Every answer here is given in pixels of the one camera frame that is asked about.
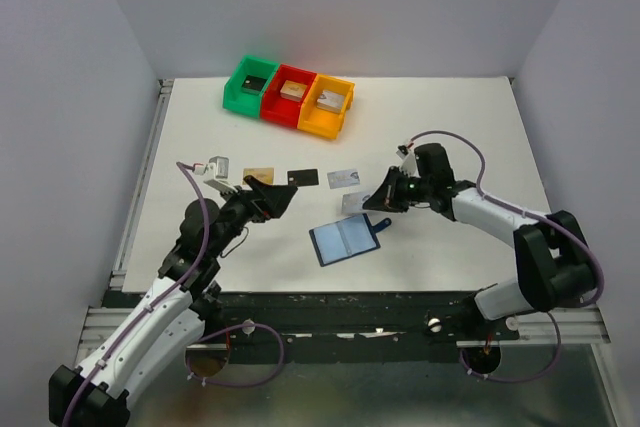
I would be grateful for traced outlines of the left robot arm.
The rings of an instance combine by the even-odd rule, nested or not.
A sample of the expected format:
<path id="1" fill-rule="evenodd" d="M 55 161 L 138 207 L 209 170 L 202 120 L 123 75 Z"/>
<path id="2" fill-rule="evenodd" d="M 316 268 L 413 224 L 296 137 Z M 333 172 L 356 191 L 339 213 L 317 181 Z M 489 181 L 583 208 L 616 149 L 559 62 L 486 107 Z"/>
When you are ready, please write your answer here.
<path id="1" fill-rule="evenodd" d="M 292 185 L 245 180 L 245 188 L 222 190 L 222 205 L 194 190 L 173 248 L 134 309 L 76 367 L 60 366 L 50 377 L 52 424 L 126 425 L 143 392 L 174 358 L 220 334 L 214 278 L 222 254 L 248 224 L 280 218 L 297 192 Z"/>

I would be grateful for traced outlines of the white silver card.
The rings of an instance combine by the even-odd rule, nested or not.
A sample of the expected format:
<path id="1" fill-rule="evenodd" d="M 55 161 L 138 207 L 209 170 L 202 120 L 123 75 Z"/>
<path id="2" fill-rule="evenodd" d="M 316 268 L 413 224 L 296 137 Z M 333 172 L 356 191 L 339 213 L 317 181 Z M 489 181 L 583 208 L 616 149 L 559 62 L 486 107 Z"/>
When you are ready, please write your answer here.
<path id="1" fill-rule="evenodd" d="M 346 169 L 327 173 L 330 189 L 352 187 L 360 184 L 360 176 L 356 169 Z"/>

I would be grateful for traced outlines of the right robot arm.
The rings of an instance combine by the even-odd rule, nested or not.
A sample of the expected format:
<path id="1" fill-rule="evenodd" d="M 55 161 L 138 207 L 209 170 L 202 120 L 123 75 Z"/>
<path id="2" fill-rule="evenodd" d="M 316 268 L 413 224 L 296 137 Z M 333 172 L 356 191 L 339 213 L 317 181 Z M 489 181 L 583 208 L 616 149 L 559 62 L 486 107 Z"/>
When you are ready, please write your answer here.
<path id="1" fill-rule="evenodd" d="M 447 152 L 438 143 L 401 152 L 403 163 L 388 169 L 382 184 L 363 202 L 364 210 L 405 213 L 426 204 L 514 251 L 515 277 L 478 291 L 461 312 L 460 326 L 467 336 L 483 338 L 498 319 L 569 306 L 596 289 L 595 263 L 572 214 L 544 215 L 491 201 L 475 183 L 455 179 Z"/>

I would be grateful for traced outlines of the black VIP card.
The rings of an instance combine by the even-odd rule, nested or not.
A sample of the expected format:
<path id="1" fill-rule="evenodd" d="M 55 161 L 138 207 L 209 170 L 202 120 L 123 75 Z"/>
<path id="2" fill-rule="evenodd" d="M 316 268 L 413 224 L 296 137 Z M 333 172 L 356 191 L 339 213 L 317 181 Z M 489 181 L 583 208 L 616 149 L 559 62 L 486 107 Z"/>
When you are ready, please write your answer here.
<path id="1" fill-rule="evenodd" d="M 287 172 L 289 185 L 296 187 L 317 186 L 319 184 L 319 174 L 317 169 L 290 170 Z"/>

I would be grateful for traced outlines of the gold credit card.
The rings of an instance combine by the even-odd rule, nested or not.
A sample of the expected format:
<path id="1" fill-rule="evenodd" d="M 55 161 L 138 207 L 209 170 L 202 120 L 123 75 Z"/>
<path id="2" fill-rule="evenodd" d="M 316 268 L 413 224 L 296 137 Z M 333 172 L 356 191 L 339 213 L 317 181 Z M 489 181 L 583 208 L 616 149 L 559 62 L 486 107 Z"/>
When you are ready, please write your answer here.
<path id="1" fill-rule="evenodd" d="M 248 176 L 252 176 L 256 180 L 272 185 L 274 181 L 275 170 L 273 167 L 260 167 L 260 168 L 245 168 L 243 170 L 242 179 L 244 180 Z"/>

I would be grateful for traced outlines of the blue card holder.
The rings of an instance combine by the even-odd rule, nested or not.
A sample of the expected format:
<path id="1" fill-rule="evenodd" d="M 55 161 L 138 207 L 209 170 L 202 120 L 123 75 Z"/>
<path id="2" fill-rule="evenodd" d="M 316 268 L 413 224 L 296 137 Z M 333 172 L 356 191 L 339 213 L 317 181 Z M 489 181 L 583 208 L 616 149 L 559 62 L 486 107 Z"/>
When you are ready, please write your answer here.
<path id="1" fill-rule="evenodd" d="M 357 214 L 315 227 L 309 236 L 319 265 L 326 267 L 380 249 L 377 235 L 391 224 L 390 218 L 372 224 L 367 214 Z"/>

